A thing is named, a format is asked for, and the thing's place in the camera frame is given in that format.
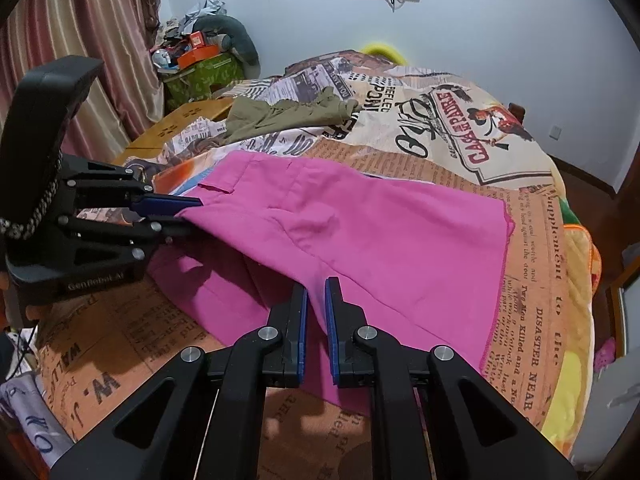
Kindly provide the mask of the grey plush pillow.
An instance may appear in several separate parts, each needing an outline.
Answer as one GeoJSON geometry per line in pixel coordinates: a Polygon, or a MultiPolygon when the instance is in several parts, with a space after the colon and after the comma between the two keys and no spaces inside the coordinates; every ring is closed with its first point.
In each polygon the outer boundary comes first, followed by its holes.
{"type": "Polygon", "coordinates": [[[195,21],[193,31],[200,32],[208,46],[216,46],[221,52],[235,56],[246,78],[259,76],[257,49],[240,21],[228,15],[208,14],[195,21]]]}

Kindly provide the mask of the pink pants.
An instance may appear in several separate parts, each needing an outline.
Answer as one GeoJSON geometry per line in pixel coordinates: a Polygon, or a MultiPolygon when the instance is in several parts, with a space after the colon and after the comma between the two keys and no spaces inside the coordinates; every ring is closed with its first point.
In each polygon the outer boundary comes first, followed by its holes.
{"type": "Polygon", "coordinates": [[[506,204],[431,183],[375,179],[332,160],[227,155],[181,218],[207,233],[160,248],[149,272],[222,344],[266,322],[294,284],[310,315],[303,386],[365,413],[367,395],[334,386],[324,284],[406,346],[446,344],[481,368],[495,326],[514,224],[506,204]]]}

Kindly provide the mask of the yellow headboard piece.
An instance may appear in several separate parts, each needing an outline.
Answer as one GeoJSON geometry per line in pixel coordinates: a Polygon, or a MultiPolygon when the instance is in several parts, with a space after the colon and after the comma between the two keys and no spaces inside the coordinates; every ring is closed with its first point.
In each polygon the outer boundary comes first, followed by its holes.
{"type": "Polygon", "coordinates": [[[382,42],[371,42],[370,44],[366,44],[360,49],[360,52],[367,55],[380,56],[381,58],[385,58],[387,61],[396,65],[407,65],[407,60],[397,49],[389,44],[383,44],[382,42]]]}

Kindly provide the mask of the green storage box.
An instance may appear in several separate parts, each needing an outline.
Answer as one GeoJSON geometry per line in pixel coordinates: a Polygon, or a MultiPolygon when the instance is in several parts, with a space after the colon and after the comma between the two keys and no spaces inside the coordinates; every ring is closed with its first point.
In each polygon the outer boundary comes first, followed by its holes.
{"type": "Polygon", "coordinates": [[[166,104],[174,110],[186,103],[208,100],[232,81],[243,78],[243,66],[232,54],[221,53],[206,58],[178,73],[162,76],[166,104]]]}

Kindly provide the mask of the orange box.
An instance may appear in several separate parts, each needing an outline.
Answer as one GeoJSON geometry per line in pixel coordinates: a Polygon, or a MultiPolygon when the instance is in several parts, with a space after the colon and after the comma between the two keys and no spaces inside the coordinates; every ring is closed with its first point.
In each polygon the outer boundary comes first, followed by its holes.
{"type": "Polygon", "coordinates": [[[183,55],[178,58],[178,66],[180,70],[185,70],[195,63],[207,60],[208,58],[214,58],[217,55],[220,55],[220,49],[214,44],[199,47],[183,53],[183,55]]]}

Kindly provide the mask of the striped pink curtain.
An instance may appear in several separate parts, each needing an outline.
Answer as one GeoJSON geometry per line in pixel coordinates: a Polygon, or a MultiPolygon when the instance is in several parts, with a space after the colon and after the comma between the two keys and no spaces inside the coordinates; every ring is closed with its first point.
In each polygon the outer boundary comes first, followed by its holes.
{"type": "Polygon", "coordinates": [[[63,150],[111,162],[163,117],[150,55],[159,27],[160,0],[18,0],[1,26],[1,109],[32,68],[70,54],[99,58],[63,150]]]}

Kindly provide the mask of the olive green pants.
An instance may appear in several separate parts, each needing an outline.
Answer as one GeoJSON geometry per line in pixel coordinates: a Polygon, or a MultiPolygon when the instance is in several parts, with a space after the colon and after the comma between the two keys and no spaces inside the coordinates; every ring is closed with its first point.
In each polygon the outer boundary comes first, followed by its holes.
{"type": "Polygon", "coordinates": [[[359,109],[357,100],[342,100],[330,87],[311,102],[284,99],[268,104],[239,96],[230,108],[226,131],[216,136],[216,142],[227,145],[288,129],[338,125],[359,109]]]}

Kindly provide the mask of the white wall socket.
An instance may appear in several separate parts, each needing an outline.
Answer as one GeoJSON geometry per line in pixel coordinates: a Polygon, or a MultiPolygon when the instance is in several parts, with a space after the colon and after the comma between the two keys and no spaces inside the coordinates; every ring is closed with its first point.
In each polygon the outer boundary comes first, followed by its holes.
{"type": "Polygon", "coordinates": [[[562,129],[558,126],[552,126],[549,132],[549,136],[553,140],[559,140],[562,129]]]}

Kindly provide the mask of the newspaper print bed quilt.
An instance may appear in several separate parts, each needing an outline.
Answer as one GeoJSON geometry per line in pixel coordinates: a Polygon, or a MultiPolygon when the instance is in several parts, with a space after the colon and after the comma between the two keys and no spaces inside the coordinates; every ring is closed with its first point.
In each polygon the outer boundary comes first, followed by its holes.
{"type": "Polygon", "coordinates": [[[332,162],[226,156],[157,285],[222,342],[184,348],[55,479],[571,479],[480,376],[512,221],[501,200],[332,162]]]}

